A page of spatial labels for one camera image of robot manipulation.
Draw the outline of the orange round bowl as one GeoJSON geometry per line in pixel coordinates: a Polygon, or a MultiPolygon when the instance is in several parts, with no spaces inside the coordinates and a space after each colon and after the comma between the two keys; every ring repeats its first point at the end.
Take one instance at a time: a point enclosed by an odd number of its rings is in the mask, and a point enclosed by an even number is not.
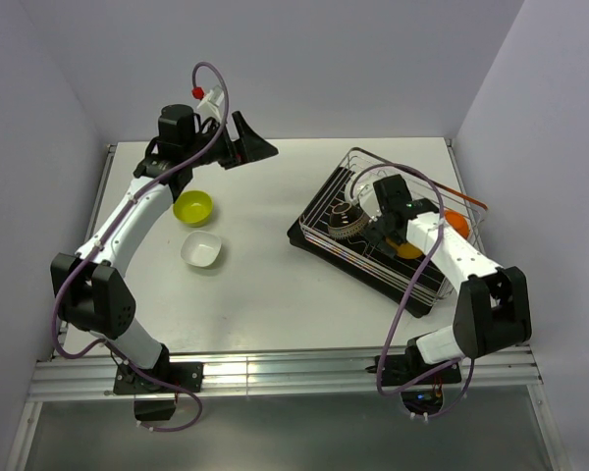
{"type": "Polygon", "coordinates": [[[423,256],[423,252],[415,247],[414,245],[403,242],[397,243],[393,240],[386,238],[386,243],[396,252],[397,256],[405,260],[414,260],[423,256]]]}

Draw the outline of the brown patterned bowl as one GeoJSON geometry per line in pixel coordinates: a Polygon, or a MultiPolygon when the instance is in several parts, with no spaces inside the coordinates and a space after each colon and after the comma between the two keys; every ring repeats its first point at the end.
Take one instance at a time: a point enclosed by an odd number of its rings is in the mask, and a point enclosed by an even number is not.
{"type": "Polygon", "coordinates": [[[339,203],[330,212],[327,231],[332,239],[347,239],[358,236],[368,225],[370,218],[359,206],[348,202],[339,203]]]}

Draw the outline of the white bowl orange outside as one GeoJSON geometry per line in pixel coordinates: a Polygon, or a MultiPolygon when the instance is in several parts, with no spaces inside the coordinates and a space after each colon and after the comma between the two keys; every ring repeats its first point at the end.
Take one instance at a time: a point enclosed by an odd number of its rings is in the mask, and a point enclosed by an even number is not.
{"type": "Polygon", "coordinates": [[[470,227],[466,219],[460,213],[453,210],[446,210],[445,219],[449,223],[449,225],[464,239],[469,238],[470,227]]]}

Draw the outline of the green round bowl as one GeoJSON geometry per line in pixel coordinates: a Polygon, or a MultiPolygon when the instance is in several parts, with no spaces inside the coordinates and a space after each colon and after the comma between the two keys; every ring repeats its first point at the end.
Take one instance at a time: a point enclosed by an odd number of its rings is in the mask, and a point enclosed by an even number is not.
{"type": "Polygon", "coordinates": [[[205,225],[213,211],[211,196],[201,190],[183,192],[173,205],[173,214],[183,224],[192,227],[205,225]]]}

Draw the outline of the white square bowl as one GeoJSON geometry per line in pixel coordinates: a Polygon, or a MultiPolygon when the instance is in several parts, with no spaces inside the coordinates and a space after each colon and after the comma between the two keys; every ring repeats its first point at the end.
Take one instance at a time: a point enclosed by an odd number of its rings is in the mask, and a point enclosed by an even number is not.
{"type": "Polygon", "coordinates": [[[222,249],[222,240],[205,231],[191,232],[182,244],[182,260],[196,268],[207,268],[215,263],[222,249]]]}

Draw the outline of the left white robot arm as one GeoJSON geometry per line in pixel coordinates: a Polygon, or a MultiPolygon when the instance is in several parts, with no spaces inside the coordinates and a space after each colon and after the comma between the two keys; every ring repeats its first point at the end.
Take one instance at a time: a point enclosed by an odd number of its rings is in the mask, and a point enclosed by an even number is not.
{"type": "Polygon", "coordinates": [[[277,155],[277,148],[257,134],[240,112],[231,139],[224,122],[208,119],[198,125],[188,105],[164,107],[158,133],[119,205],[98,232],[75,254],[57,254],[50,274],[55,294],[51,331],[64,321],[90,333],[136,369],[136,380],[160,392],[172,379],[170,353],[135,317],[136,301],[125,282],[127,269],[157,220],[180,198],[195,168],[216,163],[225,170],[277,155]]]}

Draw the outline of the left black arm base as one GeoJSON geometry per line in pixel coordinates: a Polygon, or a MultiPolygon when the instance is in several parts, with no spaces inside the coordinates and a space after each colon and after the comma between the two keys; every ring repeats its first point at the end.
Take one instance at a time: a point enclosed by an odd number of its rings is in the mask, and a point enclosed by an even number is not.
{"type": "Polygon", "coordinates": [[[158,432],[176,432],[201,418],[203,404],[196,394],[201,391],[203,372],[201,362],[173,362],[161,371],[138,370],[121,363],[117,366],[112,394],[134,399],[134,418],[140,426],[158,432]],[[194,417],[183,425],[163,426],[177,412],[182,395],[195,401],[194,417]]]}

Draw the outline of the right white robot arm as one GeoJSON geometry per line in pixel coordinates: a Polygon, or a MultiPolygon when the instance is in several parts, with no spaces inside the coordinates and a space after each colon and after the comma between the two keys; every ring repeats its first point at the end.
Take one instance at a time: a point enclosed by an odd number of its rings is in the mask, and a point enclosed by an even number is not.
{"type": "Polygon", "coordinates": [[[456,293],[452,323],[414,341],[416,351],[404,362],[410,379],[424,383],[444,361],[477,359],[530,340],[528,288],[520,269],[481,254],[446,220],[440,204],[415,199],[402,176],[379,179],[372,187],[379,211],[367,229],[369,240],[418,248],[456,293]]]}

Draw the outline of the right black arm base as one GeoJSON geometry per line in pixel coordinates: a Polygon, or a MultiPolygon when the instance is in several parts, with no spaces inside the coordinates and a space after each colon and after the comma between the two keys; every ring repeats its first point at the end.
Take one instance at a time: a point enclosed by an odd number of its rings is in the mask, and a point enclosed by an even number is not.
{"type": "MultiPolygon", "coordinates": [[[[392,389],[402,386],[417,376],[429,372],[434,365],[428,365],[413,358],[411,354],[388,355],[382,369],[382,387],[392,389]]],[[[401,392],[403,405],[410,413],[428,415],[439,412],[444,405],[444,386],[458,385],[462,376],[458,364],[422,379],[414,387],[401,392]]]]}

